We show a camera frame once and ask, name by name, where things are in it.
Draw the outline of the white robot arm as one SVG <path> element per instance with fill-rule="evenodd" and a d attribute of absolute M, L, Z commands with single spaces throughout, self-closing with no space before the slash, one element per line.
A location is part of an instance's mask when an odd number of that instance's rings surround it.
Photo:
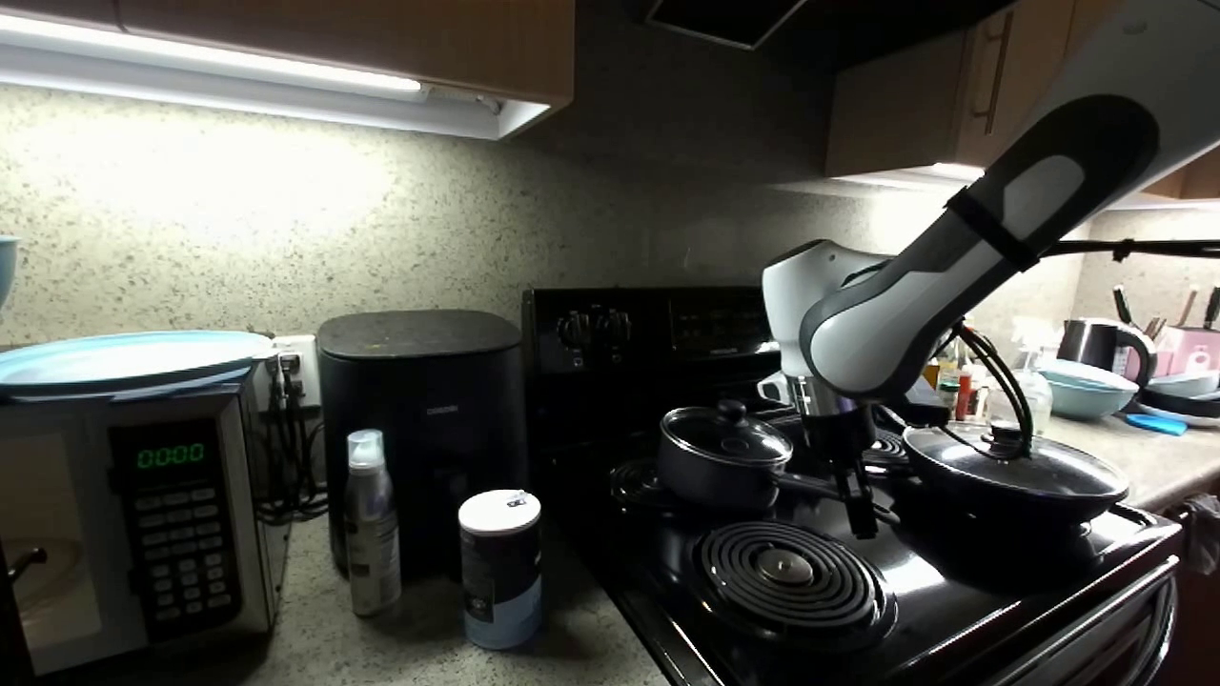
<path fill-rule="evenodd" d="M 905 253 L 813 241 L 763 271 L 780 385 L 832 462 L 854 534 L 877 529 L 862 470 L 869 416 L 907 393 L 1007 280 L 1118 199 L 1212 153 L 1218 93 L 1220 0 L 1118 0 L 1024 131 Z"/>

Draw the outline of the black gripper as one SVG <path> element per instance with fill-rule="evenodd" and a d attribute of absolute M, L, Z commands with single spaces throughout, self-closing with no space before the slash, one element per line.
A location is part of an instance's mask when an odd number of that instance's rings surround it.
<path fill-rule="evenodd" d="M 801 396 L 798 473 L 848 498 L 854 539 L 877 539 L 873 498 L 867 492 L 862 453 L 869 449 L 867 409 L 836 393 Z"/>

